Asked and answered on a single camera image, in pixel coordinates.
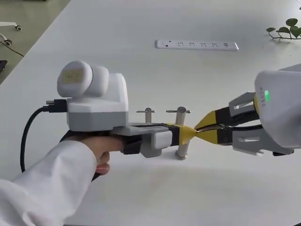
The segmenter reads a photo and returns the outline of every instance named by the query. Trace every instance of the electrical outlet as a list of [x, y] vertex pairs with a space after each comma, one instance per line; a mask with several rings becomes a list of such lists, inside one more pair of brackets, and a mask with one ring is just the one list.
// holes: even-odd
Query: electrical outlet
[[156, 48], [176, 49], [206, 49], [238, 51], [235, 42], [227, 41], [186, 41], [186, 40], [156, 40]]

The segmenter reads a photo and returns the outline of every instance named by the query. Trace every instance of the floor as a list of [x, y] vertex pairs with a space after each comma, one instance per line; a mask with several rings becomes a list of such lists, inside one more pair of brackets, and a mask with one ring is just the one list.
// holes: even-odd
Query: floor
[[[13, 27], [0, 27], [0, 33], [12, 40], [12, 49], [25, 55], [69, 1], [0, 0], [0, 21], [16, 22], [23, 28], [17, 32]], [[0, 44], [0, 60], [8, 61], [5, 70], [0, 73], [0, 84], [21, 59], [20, 55]]]

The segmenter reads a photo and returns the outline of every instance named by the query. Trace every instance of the gray gripper housing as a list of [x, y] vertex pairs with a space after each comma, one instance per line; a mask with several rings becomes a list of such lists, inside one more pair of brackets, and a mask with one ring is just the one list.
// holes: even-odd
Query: gray gripper housing
[[128, 123], [128, 112], [110, 113], [67, 113], [71, 131], [111, 131], [113, 135], [126, 137], [141, 136], [141, 145], [133, 147], [133, 153], [141, 153], [146, 158], [161, 155], [162, 149], [172, 143], [172, 132], [165, 126], [151, 123]]
[[[236, 115], [255, 111], [254, 105], [249, 105], [254, 100], [255, 93], [246, 92], [229, 102], [230, 114]], [[283, 148], [278, 145], [264, 129], [255, 129], [248, 131], [233, 131], [232, 147], [236, 151], [247, 154], [257, 155], [263, 153], [261, 150], [272, 151], [279, 155], [292, 154], [293, 149]]]
[[131, 123], [124, 127], [115, 127], [112, 135], [141, 136], [141, 146], [138, 153], [146, 158], [153, 158], [162, 154], [162, 149], [172, 143], [172, 132], [165, 126], [156, 126], [151, 123]]

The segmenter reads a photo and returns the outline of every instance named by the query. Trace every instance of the metal post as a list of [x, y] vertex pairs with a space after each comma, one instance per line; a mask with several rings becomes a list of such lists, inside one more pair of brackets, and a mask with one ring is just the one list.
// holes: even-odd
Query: metal post
[[[191, 113], [185, 107], [178, 107], [176, 111], [167, 110], [167, 113], [177, 113], [175, 123], [177, 125], [184, 125], [186, 113]], [[187, 158], [189, 142], [184, 145], [179, 145], [178, 150], [175, 152], [175, 156], [178, 160], [185, 160]]]
[[150, 107], [147, 107], [144, 111], [136, 111], [137, 113], [145, 113], [145, 123], [151, 123], [151, 114], [156, 111], [152, 110]]

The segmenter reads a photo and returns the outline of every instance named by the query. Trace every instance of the green leaf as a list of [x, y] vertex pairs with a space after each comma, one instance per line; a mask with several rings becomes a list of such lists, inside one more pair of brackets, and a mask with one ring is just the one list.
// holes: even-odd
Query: green leaf
[[301, 28], [298, 28], [297, 26], [292, 26], [290, 29], [291, 33], [293, 36], [295, 36], [296, 38], [301, 35]]
[[277, 31], [278, 33], [290, 33], [290, 30], [287, 27], [280, 27], [279, 30]]
[[298, 23], [298, 20], [296, 18], [290, 18], [286, 21], [287, 26], [295, 26]]
[[267, 32], [272, 32], [272, 31], [274, 31], [274, 30], [276, 30], [276, 28], [274, 28], [274, 27], [269, 27], [269, 28], [267, 29]]

